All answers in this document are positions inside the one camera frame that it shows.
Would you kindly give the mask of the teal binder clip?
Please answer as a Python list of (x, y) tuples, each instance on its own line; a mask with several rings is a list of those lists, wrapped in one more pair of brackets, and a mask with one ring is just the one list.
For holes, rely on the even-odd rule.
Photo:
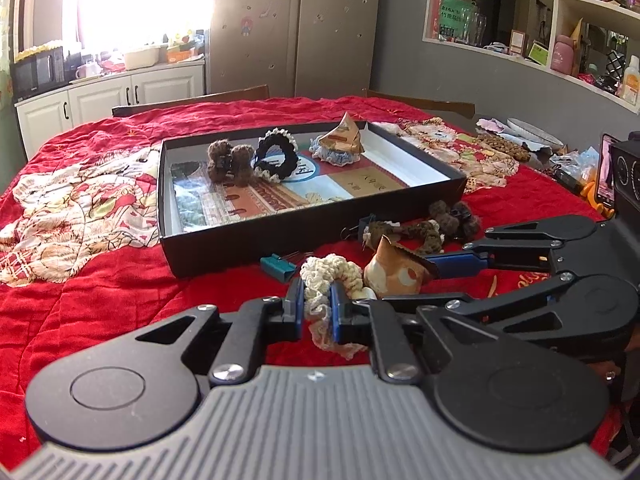
[(302, 264), (310, 256), (311, 252), (292, 252), (292, 254), (285, 256), (272, 254), (260, 259), (260, 268), (270, 278), (274, 278), (280, 283), (287, 283), (294, 278)]

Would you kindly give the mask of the cream lace scrunchie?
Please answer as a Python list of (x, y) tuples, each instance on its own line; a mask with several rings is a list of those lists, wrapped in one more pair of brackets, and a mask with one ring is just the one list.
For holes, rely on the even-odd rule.
[(343, 256), (329, 254), (323, 258), (308, 257), (299, 270), (304, 283), (304, 315), (310, 323), (311, 340), (320, 350), (333, 352), (347, 361), (364, 350), (362, 344), (339, 344), (331, 332), (333, 307), (330, 288), (344, 286), (348, 299), (366, 299), (362, 269)]

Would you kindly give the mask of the olive braided scrunchie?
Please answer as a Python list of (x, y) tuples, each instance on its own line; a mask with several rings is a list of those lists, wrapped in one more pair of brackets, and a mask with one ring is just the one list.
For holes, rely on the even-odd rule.
[(395, 244), (407, 240), (419, 242), (414, 252), (420, 256), (439, 254), (442, 252), (445, 240), (445, 235), (440, 232), (439, 224), (435, 220), (423, 220), (411, 224), (371, 221), (363, 228), (360, 235), (361, 245), (375, 252), (384, 236)]

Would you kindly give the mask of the light blue lace scrunchie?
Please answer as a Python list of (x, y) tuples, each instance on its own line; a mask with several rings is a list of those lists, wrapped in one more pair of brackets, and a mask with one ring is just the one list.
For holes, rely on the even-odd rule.
[(311, 141), (309, 145), (309, 153), (314, 159), (320, 162), (326, 162), (335, 167), (345, 167), (360, 161), (359, 154), (347, 153), (339, 150), (330, 150), (320, 145), (318, 139)]

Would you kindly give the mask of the black white lace scrunchie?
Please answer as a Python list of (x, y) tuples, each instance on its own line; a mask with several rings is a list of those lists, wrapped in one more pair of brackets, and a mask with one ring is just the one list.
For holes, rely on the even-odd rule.
[(298, 147), (286, 129), (274, 128), (259, 139), (254, 158), (254, 175), (271, 183), (291, 177), (298, 164)]

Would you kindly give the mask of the brown paper pyramid packet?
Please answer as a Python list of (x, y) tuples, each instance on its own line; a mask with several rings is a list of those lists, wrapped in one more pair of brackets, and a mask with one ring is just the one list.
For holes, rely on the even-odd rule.
[(360, 128), (348, 113), (343, 115), (340, 123), (318, 141), (322, 148), (330, 151), (338, 151), (351, 155), (360, 155), (364, 152), (361, 142)]

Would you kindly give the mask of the smartphone on stand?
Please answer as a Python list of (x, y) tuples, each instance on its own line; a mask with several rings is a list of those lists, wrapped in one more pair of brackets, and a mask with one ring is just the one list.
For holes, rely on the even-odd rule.
[(597, 199), (608, 208), (614, 206), (614, 171), (610, 148), (618, 140), (608, 133), (603, 133), (600, 144), (600, 160), (597, 180)]

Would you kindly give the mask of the floral patterned cloth right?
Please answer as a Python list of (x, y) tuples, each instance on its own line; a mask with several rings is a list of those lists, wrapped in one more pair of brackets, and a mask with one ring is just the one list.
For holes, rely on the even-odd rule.
[(475, 136), (457, 132), (440, 117), (423, 122), (403, 120), (397, 124), (376, 122), (375, 125), (465, 174), (465, 194), (504, 188), (506, 180), (520, 169), (511, 155), (495, 150)]

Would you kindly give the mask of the floral patterned cloth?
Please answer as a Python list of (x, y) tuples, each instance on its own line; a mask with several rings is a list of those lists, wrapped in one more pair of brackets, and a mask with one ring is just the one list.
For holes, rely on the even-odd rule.
[(1, 283), (63, 283), (98, 255), (155, 246), (158, 168), (152, 145), (20, 177), (11, 196), (23, 212), (1, 226)]
[(403, 120), (397, 124), (376, 122), (375, 125), (465, 174), (465, 194), (504, 188), (506, 180), (520, 169), (511, 155), (495, 150), (475, 136), (457, 132), (440, 117), (423, 122)]

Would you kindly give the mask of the black shallow tray box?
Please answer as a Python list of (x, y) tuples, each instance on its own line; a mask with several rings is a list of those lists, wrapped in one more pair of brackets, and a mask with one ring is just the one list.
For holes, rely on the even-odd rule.
[(237, 186), (207, 173), (210, 144), (257, 148), (266, 127), (163, 140), (158, 173), (160, 246), (178, 278), (284, 256), (334, 242), (341, 230), (375, 214), (404, 222), (426, 216), (438, 200), (460, 200), (465, 174), (401, 140), (360, 122), (360, 161), (335, 167), (311, 157), (309, 145), (332, 122), (287, 125), (298, 147), (291, 177), (271, 183), (254, 177)]

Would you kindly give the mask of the pink bottle on shelf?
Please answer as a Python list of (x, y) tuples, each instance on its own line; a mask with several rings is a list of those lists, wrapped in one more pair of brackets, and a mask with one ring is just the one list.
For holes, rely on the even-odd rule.
[(551, 69), (560, 74), (570, 75), (573, 70), (573, 63), (573, 39), (565, 35), (556, 36), (551, 57)]

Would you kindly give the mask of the floral patterned cloth left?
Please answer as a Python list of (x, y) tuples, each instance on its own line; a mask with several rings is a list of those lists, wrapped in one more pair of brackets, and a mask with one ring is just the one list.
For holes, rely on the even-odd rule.
[(155, 246), (158, 168), (152, 145), (20, 177), (11, 196), (23, 212), (1, 226), (1, 283), (63, 283), (98, 255)]

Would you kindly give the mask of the dark wooden chair back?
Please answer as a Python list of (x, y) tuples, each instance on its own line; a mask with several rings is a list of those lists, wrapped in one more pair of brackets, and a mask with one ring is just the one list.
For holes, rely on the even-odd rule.
[(112, 108), (112, 116), (114, 118), (125, 118), (135, 114), (148, 112), (149, 110), (163, 110), (164, 108), (171, 108), (181, 105), (192, 105), (201, 103), (229, 103), (234, 101), (260, 101), (269, 98), (269, 87), (266, 84), (261, 84), (260, 86), (206, 94), (205, 96), (196, 96), (195, 98), (190, 99), (180, 99), (149, 104), (114, 106)]

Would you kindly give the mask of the white basket on counter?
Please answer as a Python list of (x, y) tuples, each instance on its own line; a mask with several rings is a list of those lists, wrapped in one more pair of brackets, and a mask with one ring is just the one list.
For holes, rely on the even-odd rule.
[(147, 46), (139, 50), (130, 50), (125, 53), (125, 70), (141, 70), (154, 66), (160, 58), (160, 48)]

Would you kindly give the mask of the stainless steel refrigerator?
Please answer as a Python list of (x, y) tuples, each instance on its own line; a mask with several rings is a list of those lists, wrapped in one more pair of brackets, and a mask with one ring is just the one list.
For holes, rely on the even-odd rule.
[(207, 87), (265, 84), (272, 96), (362, 96), (377, 19), (378, 0), (215, 0)]

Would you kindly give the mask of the white kitchen cabinet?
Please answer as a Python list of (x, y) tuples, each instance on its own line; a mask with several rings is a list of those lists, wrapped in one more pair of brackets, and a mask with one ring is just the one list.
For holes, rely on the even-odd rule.
[(27, 158), (71, 128), (111, 116), (116, 106), (195, 98), (205, 93), (205, 61), (192, 58), (83, 79), (15, 104)]

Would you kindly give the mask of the black microwave oven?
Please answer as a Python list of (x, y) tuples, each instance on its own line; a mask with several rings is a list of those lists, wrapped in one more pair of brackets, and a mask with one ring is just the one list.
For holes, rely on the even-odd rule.
[(12, 68), (14, 98), (29, 99), (66, 85), (62, 47), (29, 53)]

